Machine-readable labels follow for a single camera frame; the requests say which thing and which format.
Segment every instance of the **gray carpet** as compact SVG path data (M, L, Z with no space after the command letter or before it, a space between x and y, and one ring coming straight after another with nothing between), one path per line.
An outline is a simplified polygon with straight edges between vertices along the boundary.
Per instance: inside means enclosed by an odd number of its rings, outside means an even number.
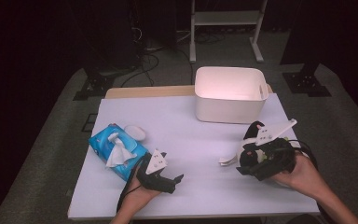
M259 47L264 63L255 62L249 35L226 35L224 40L212 45L198 44L197 62L192 67L181 51L156 52L158 66L149 75L155 86L189 85L191 76L201 66L260 69L267 83L278 93L288 118L297 119L294 127L297 138L310 145L327 183L358 216L358 107L337 75L323 65L318 67L316 77L330 91L331 97L292 94L282 73L296 72L302 64L279 65L288 33L261 34ZM178 48L188 55L187 42ZM155 62L154 58L148 59L145 68ZM118 77L114 87L120 87L130 76ZM90 137L90 133L81 130L88 115L98 111L102 99L89 97L86 101L73 101L86 78L80 69L62 91L0 207L0 223L108 223L108 220L72 221L66 215ZM140 75L128 81L125 87L149 85L149 79ZM290 218L278 216L262 220L281 224Z

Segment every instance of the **blue tissue pack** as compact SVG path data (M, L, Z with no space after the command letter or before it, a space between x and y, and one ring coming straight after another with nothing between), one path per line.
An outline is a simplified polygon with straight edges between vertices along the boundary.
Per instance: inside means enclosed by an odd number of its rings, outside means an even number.
M110 153L112 152L115 143L108 140L108 137L112 133L118 133L118 139L120 139L124 147L132 154L136 155L135 158L131 158L124 162L124 164L111 167L112 170L120 176L124 181L127 181L130 177L131 169L140 160L143 155L147 152L147 149L142 146L139 142L129 136L123 129L116 124L109 124L105 129L96 133L89 139L89 144L95 153L106 163Z

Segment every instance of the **white tabletop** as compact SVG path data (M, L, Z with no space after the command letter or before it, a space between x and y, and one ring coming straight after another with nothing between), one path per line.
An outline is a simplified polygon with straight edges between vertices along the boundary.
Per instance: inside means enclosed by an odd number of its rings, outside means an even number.
M248 217L319 213L316 202L271 180L241 175L237 164L222 167L219 158L235 155L249 125L202 122L195 117L195 96L103 99L92 135L109 123L146 131L141 143L166 152L167 178L184 174L173 194L162 193L134 218ZM278 96L269 95L259 120L288 120ZM292 129L284 133L296 139ZM68 217L111 218L125 182L89 147Z

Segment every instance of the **storage container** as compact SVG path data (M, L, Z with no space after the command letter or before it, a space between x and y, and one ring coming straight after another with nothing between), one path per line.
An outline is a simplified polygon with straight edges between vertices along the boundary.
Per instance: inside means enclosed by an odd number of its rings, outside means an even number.
M269 97L260 70L201 67L195 81L196 117L201 121L252 123Z

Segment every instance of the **white plastic bracket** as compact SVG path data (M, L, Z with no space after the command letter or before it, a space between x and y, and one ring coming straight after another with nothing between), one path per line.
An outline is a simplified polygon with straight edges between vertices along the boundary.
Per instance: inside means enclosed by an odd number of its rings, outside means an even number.
M260 146L271 142L277 137L279 137L281 134L295 126L295 124L297 124L297 120L290 119L282 123L276 123L269 126L261 127L261 129L258 130L255 144L257 146Z
M168 163L165 161L164 157L159 153L157 149L153 152L152 159L150 159L149 165L146 169L146 174L150 175L166 167Z

